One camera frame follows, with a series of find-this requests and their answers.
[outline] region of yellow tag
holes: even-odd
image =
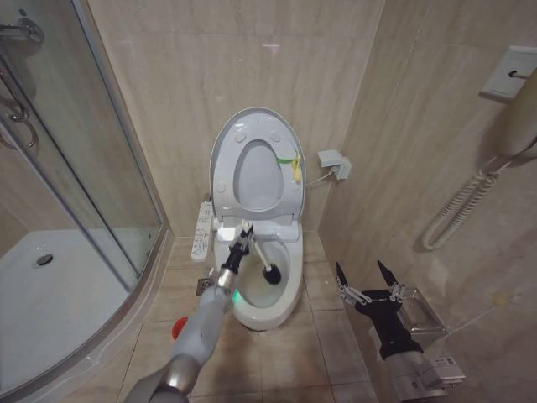
[[[296,153],[296,157],[294,160],[291,161],[291,166],[293,167],[293,171],[295,172],[295,182],[299,183],[301,181],[301,175],[300,175],[300,155],[299,153]]]

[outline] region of toilet lid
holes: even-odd
[[[276,219],[281,224],[298,220],[304,184],[300,142],[276,112],[245,109],[218,134],[211,154],[211,199],[215,217],[224,224],[234,225],[238,219]]]

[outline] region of white toilet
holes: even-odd
[[[232,311],[253,330],[279,326],[299,300],[304,198],[304,154],[291,126],[265,108],[233,116],[218,134],[211,155],[216,267],[226,261],[229,243],[244,219],[253,223],[259,246],[282,275],[278,285],[270,285],[253,248],[242,260]]]

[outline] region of cable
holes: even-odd
[[[326,175],[323,175],[322,177],[314,179],[312,181],[306,182],[305,185],[308,186],[308,185],[314,184],[314,183],[316,183],[318,181],[322,181],[323,179],[326,179],[328,176],[332,175],[332,173],[336,172],[336,169],[337,169],[337,167],[332,166],[330,168],[330,171]]]
[[[487,165],[492,163],[496,157],[488,161]],[[424,231],[421,238],[421,244],[427,250],[435,250],[440,248],[453,235],[453,233],[462,225],[464,220],[470,215],[474,208],[479,204],[481,199],[496,185],[498,177],[502,171],[507,168],[513,160],[507,161],[500,168],[483,174],[479,170],[477,175],[474,175],[460,189],[451,200],[436,214],[435,219]],[[444,223],[448,216],[457,210],[455,216],[449,221],[447,226],[438,234],[436,240],[431,241],[433,234],[438,227]]]

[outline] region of green light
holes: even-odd
[[[233,292],[232,301],[237,302],[237,301],[240,301],[241,299],[242,299],[241,293],[238,292],[238,290],[235,290]]]

